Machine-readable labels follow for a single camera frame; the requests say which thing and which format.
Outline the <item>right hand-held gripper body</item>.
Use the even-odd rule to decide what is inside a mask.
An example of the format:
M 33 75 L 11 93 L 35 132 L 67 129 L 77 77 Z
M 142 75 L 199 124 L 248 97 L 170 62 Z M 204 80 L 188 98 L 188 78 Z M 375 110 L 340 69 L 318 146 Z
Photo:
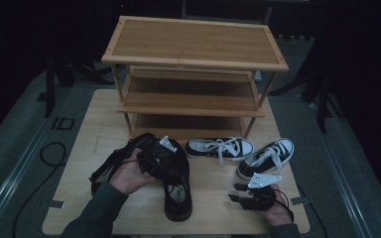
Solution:
M 242 207 L 246 210 L 268 210 L 276 200 L 272 184 L 281 179 L 282 177 L 277 175 L 255 173 L 244 186 L 246 195 L 242 198 Z

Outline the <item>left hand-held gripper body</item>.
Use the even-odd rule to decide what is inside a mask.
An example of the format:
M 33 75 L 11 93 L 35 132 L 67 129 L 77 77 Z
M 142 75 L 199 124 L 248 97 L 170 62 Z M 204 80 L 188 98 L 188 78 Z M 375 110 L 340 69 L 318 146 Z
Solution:
M 178 170 L 173 159 L 179 154 L 179 143 L 165 136 L 162 139 L 153 134 L 143 134 L 144 140 L 139 146 L 139 169 L 142 174 L 148 173 L 156 179 L 176 177 Z

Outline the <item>black and white canvas sneaker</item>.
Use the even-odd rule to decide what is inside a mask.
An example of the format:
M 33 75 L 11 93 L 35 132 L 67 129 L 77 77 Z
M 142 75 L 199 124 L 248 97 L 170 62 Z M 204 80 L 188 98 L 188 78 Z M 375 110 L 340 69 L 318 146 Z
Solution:
M 290 139 L 274 140 L 241 162 L 236 169 L 237 175 L 241 179 L 251 179 L 254 174 L 281 169 L 291 159 L 294 151 L 295 146 Z
M 240 137 L 191 139 L 185 146 L 190 158 L 217 158 L 221 167 L 225 161 L 244 161 L 254 151 L 253 144 Z

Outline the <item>black shoe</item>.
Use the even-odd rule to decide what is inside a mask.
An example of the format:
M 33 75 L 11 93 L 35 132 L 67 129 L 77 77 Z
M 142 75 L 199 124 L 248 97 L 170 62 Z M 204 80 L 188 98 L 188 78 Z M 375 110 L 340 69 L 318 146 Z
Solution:
M 169 220 L 180 222 L 189 219 L 192 213 L 190 164 L 182 146 L 175 140 L 172 144 L 177 151 L 173 153 L 171 163 L 179 174 L 163 181 L 164 208 Z
M 134 139 L 130 139 L 123 148 L 114 150 L 103 165 L 91 174 L 89 178 L 91 182 L 91 194 L 95 194 L 104 181 L 109 181 L 113 177 L 117 169 L 124 164 L 126 159 L 131 157 L 136 148 L 143 150 L 156 139 L 155 135 L 144 133 Z

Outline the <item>wooden three-tier shoe rack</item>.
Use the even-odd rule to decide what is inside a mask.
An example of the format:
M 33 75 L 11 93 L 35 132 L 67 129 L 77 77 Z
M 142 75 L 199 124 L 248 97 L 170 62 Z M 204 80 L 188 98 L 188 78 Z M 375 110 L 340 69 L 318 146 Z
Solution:
M 242 137 L 277 132 L 268 92 L 289 67 L 265 25 L 122 16 L 102 57 L 123 65 L 115 82 L 130 136 Z

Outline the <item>person's right hand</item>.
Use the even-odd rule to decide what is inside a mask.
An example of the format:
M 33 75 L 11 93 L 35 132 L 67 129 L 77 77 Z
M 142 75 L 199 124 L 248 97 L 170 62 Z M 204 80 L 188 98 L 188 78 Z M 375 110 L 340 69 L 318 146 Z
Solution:
M 271 184 L 271 188 L 276 194 L 276 201 L 272 207 L 267 211 L 263 211 L 262 214 L 271 226 L 293 224 L 293 218 L 286 207 L 285 199 L 280 193 L 279 186 L 273 183 Z

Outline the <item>person's left hand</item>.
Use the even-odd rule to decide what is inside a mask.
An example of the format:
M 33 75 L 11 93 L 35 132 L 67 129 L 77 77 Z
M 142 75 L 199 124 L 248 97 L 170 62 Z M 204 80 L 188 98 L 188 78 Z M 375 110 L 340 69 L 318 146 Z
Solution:
M 135 149 L 131 157 L 124 161 L 124 164 L 116 170 L 109 181 L 113 187 L 124 194 L 132 194 L 142 186 L 157 181 L 156 178 L 149 174 L 143 174 L 140 171 L 137 161 L 137 156 L 140 152 L 140 149 Z

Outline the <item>black metal stand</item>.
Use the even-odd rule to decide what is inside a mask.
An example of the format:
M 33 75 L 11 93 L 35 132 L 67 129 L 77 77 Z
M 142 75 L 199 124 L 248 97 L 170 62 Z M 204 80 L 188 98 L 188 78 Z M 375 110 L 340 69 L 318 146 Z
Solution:
M 39 94 L 37 100 L 46 103 L 45 118 L 49 118 L 55 108 L 56 102 L 55 70 L 52 58 L 48 58 L 46 64 L 46 90 Z
M 301 98 L 304 102 L 315 103 L 317 102 L 317 125 L 323 133 L 326 133 L 325 118 L 329 117 L 329 110 L 327 105 L 330 105 L 334 112 L 343 117 L 343 113 L 336 107 L 335 103 L 329 96 L 330 76 L 320 75 L 317 72 L 308 73 L 305 76 L 297 76 L 292 82 L 269 92 L 270 96 L 281 95 L 293 88 L 296 88 L 302 84 L 306 84 L 305 89 L 301 94 Z

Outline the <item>black tripod legs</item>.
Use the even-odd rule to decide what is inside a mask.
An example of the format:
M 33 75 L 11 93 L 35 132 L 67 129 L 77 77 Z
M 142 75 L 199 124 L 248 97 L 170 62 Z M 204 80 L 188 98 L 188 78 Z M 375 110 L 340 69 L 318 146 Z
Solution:
M 84 64 L 72 64 L 69 63 L 67 67 L 79 75 L 81 78 L 92 80 L 98 84 L 104 85 L 113 85 L 114 81 L 109 81 L 104 78 L 104 75 L 111 74 L 113 75 L 113 71 L 111 66 L 106 66 L 99 69 L 92 69 Z

